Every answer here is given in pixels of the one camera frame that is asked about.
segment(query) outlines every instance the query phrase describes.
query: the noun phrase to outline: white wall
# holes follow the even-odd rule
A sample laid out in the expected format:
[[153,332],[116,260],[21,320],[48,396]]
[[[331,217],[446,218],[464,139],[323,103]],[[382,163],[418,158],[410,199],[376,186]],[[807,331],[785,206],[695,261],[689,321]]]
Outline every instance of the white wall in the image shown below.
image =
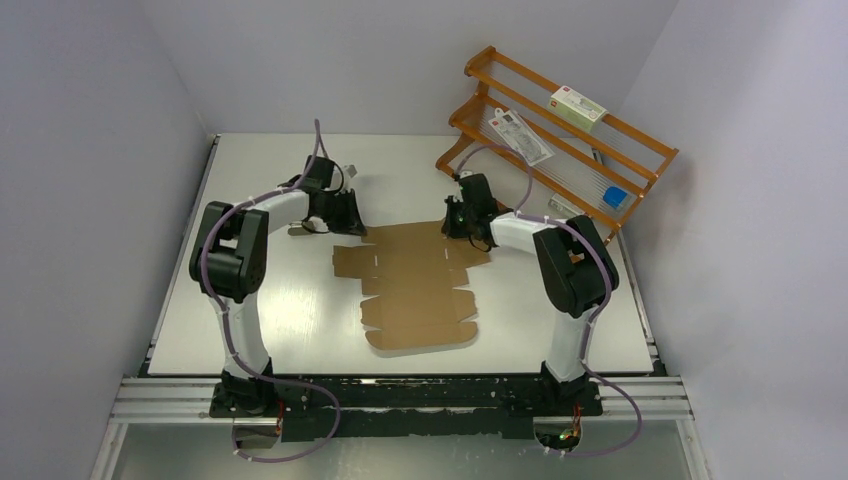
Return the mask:
[[676,3],[144,0],[210,131],[408,134],[455,133],[489,44],[616,109]]
[[716,479],[848,469],[846,22],[681,0],[620,112],[682,152],[626,231]]
[[0,471],[88,478],[208,153],[140,6],[0,4]]

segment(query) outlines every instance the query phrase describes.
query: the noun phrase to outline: wooden shelf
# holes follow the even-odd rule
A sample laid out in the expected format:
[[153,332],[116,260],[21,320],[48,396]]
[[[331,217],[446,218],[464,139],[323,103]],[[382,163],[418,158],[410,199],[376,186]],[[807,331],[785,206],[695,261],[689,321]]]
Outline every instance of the wooden shelf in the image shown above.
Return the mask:
[[[451,115],[450,125],[459,129],[462,134],[456,144],[439,158],[436,162],[436,168],[451,175],[453,169],[449,165],[450,162],[474,142],[503,143],[500,136],[489,126],[487,120],[493,117],[496,108],[504,111],[516,110],[522,115],[527,125],[557,154],[554,158],[537,164],[533,168],[533,178],[564,197],[582,213],[609,227],[611,233],[605,240],[609,243],[675,158],[678,153],[677,149],[652,138],[611,113],[607,114],[603,118],[604,124],[661,157],[659,167],[650,169],[608,143],[554,115],[544,105],[533,102],[519,91],[496,79],[490,73],[494,64],[506,67],[547,92],[553,93],[560,87],[560,85],[499,53],[494,47],[487,47],[471,58],[465,66],[465,74],[477,79],[477,88],[471,98]],[[504,102],[494,98],[494,94],[504,97]],[[552,132],[540,126],[522,114],[522,111],[532,112],[540,119],[553,125],[555,129]],[[606,158],[623,166],[624,170],[611,168],[596,161],[563,141],[561,138],[563,136],[574,136],[580,139]],[[512,165],[522,170],[525,169],[521,159],[502,151],[496,153]],[[618,187],[624,190],[631,199],[625,202],[623,207],[618,209],[611,207],[603,201],[603,193],[609,187]]]

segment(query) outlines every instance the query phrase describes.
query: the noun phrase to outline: brown cardboard sheet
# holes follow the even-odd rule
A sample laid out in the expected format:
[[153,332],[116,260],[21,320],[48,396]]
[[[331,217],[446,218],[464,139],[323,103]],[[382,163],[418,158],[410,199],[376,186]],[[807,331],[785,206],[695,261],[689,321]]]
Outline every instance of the brown cardboard sheet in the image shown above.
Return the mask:
[[369,227],[359,247],[336,246],[337,277],[362,279],[365,338],[380,350],[467,342],[477,313],[466,268],[489,262],[489,254],[466,240],[445,238],[442,222]]

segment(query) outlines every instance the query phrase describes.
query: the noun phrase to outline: wooden rack leg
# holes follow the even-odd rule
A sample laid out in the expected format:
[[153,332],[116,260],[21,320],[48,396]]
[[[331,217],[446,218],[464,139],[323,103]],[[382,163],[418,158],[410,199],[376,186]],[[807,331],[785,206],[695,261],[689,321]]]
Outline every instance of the wooden rack leg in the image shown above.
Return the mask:
[[470,147],[471,144],[474,143],[474,139],[469,137],[466,134],[462,134],[459,136],[459,140],[448,149],[447,152],[444,153],[438,160],[436,160],[436,168],[445,172],[448,175],[453,175],[453,168],[450,167],[450,162],[456,158],[457,155],[462,153],[463,150]]

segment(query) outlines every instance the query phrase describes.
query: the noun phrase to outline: wire rack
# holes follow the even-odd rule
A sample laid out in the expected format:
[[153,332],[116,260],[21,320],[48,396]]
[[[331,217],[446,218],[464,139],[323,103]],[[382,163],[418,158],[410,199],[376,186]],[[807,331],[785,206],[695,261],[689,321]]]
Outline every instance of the wire rack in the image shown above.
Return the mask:
[[[677,155],[677,149],[660,143],[612,114],[603,118],[603,128],[593,130],[602,132],[609,143],[557,117],[540,102],[546,101],[559,85],[498,53],[494,47],[475,55],[466,65],[465,74],[478,80],[477,88],[471,98],[451,115],[450,124],[462,135],[439,158],[436,168],[452,175],[451,161],[472,143],[503,143],[488,119],[494,117],[496,108],[513,110],[555,153],[534,166],[533,177],[562,196],[578,213],[585,213],[609,228],[607,243]],[[521,84],[526,95],[507,86],[506,80],[514,86]],[[606,161],[600,162],[573,147],[562,140],[564,136],[580,139],[600,152]],[[645,155],[638,155],[642,160],[639,162],[619,151],[620,145],[625,143],[658,157],[659,161],[653,162],[658,164],[657,167],[649,168],[647,164],[650,161],[644,160]],[[496,153],[516,167],[525,168],[524,163],[511,154]],[[611,188],[626,193],[621,203],[614,205],[614,202],[605,200],[604,196]]]

